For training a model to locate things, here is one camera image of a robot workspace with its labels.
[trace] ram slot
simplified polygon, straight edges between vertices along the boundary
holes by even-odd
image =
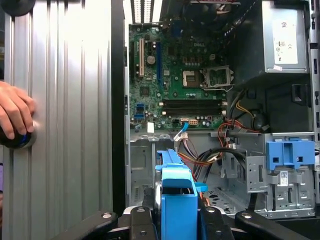
[[[145,39],[139,39],[139,77],[145,75]]]
[[[222,114],[221,100],[164,100],[162,111],[168,116],[208,116]]]
[[[156,54],[156,79],[158,80],[158,84],[160,87],[164,86],[164,82],[162,80],[162,52],[161,52],[161,42],[156,42],[155,44],[155,54]]]

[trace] hand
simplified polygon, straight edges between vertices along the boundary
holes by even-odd
[[[23,90],[0,82],[0,126],[8,139],[14,139],[14,128],[21,135],[32,133],[35,102]]]

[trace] aluminum side panel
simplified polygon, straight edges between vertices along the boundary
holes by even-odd
[[[112,210],[111,1],[6,15],[5,53],[5,80],[36,102],[37,139],[3,150],[3,239],[51,239]]]

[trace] black knob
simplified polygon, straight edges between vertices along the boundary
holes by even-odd
[[[32,11],[36,0],[1,0],[1,7],[11,17],[24,16]]]
[[[29,146],[32,142],[33,133],[28,132],[26,135],[20,135],[14,131],[14,139],[8,139],[2,128],[0,128],[0,145],[9,149],[21,149]]]

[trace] motherboard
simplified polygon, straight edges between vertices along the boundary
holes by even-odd
[[[223,39],[185,36],[175,26],[132,25],[130,128],[216,129],[224,120],[233,72]]]

